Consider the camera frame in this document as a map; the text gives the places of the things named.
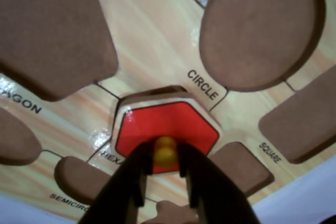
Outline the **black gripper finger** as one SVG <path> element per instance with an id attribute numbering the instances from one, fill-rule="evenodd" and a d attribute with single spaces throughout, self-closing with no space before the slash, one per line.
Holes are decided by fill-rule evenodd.
<path id="1" fill-rule="evenodd" d="M 178 144 L 177 152 L 198 223 L 259 223 L 243 192 L 208 157 L 186 143 Z"/>
<path id="2" fill-rule="evenodd" d="M 153 174 L 154 144 L 138 145 L 112 175 L 79 223 L 137 223 L 147 176 Z"/>

